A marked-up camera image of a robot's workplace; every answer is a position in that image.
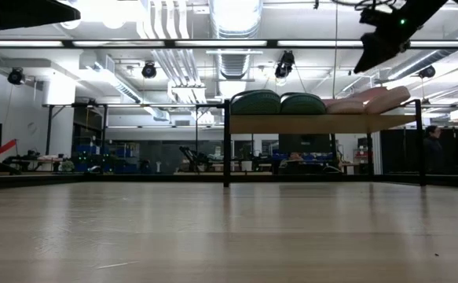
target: person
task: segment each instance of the person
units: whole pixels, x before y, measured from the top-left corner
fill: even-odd
[[[426,157],[427,171],[435,174],[447,172],[445,166],[445,154],[440,144],[440,134],[442,130],[437,126],[426,128],[426,138],[424,138],[424,154]]]

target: fluorescent light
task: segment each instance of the fluorescent light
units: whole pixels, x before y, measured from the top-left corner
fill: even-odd
[[[0,47],[63,47],[57,40],[0,40]]]
[[[176,46],[220,46],[220,47],[231,47],[231,46],[266,46],[266,40],[179,40],[176,42]]]
[[[125,105],[125,104],[120,104],[120,105],[108,105],[109,108],[136,108],[136,107],[141,107],[141,105],[136,104],[136,105]]]
[[[439,41],[431,41],[431,40],[421,40],[421,41],[411,41],[411,47],[458,47],[458,40],[439,40]]]
[[[138,126],[108,126],[108,129],[138,129]]]
[[[159,105],[159,104],[145,104],[144,107],[162,107],[162,108],[195,108],[196,105],[189,104],[168,104],[168,105]]]
[[[183,128],[183,129],[195,129],[196,126],[174,126],[175,128]],[[198,129],[206,129],[210,126],[197,126]]]
[[[261,55],[263,54],[262,51],[254,51],[254,50],[207,50],[206,54],[208,55]]]
[[[74,46],[77,47],[101,47],[101,46],[108,46],[108,47],[135,47],[135,46],[143,46],[143,47],[162,47],[164,46],[164,41],[156,41],[156,40],[149,40],[149,41],[97,41],[97,40],[84,40],[84,41],[74,41]]]
[[[141,126],[140,128],[165,129],[165,128],[171,128],[171,126]]]
[[[361,40],[280,40],[278,46],[294,46],[294,47],[362,47]]]

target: red object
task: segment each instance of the red object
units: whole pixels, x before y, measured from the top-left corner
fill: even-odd
[[[2,145],[0,147],[0,154],[6,152],[7,150],[13,148],[14,146],[16,146],[16,140],[12,140],[12,141],[9,141],[7,142],[6,144]]]

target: cable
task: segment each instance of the cable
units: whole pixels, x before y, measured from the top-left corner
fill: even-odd
[[[361,11],[363,9],[371,8],[375,9],[377,6],[389,6],[391,9],[394,9],[394,4],[397,0],[362,0],[358,3],[344,2],[343,0],[332,0],[335,4],[342,6],[351,6],[354,7],[356,11]]]
[[[335,81],[337,78],[337,40],[339,40],[339,3],[335,4],[335,57],[333,59],[332,98],[335,99]]]
[[[304,86],[304,82],[302,81],[302,77],[300,76],[300,72],[299,72],[299,67],[297,67],[297,64],[294,64],[295,66],[295,70],[297,70],[297,75],[299,75],[299,79],[300,79],[300,83],[302,84],[302,88],[304,89],[304,92],[306,93],[306,87]]]
[[[9,94],[9,103],[7,104],[7,113],[5,114],[5,122],[3,122],[3,126],[7,128],[7,119],[9,118],[9,111],[10,111],[10,102],[12,101],[12,90],[14,89],[14,85],[10,85],[10,94]]]

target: black metal pole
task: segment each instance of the black metal pole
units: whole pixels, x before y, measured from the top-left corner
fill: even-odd
[[[230,145],[230,101],[223,102],[225,116],[223,119],[223,187],[230,187],[230,160],[232,159],[232,149]]]
[[[108,106],[104,106],[103,127],[101,128],[101,154],[105,155],[106,149],[106,123],[108,118]]]
[[[339,165],[337,163],[337,140],[335,137],[335,134],[330,134],[330,139],[332,140],[331,146],[332,146],[332,160],[333,160],[333,165],[332,166],[337,166]]]
[[[372,144],[372,134],[367,133],[367,157],[368,157],[368,176],[370,181],[373,181],[373,144]]]
[[[199,106],[196,105],[196,156],[199,156]],[[197,158],[195,159],[196,168],[199,168]]]
[[[50,150],[50,131],[53,126],[53,105],[49,105],[49,120],[47,122],[47,144],[46,144],[46,155],[49,155]]]
[[[425,186],[426,182],[426,160],[424,156],[424,133],[423,133],[423,113],[420,100],[416,100],[416,125],[417,125],[417,157],[419,158],[419,184]]]

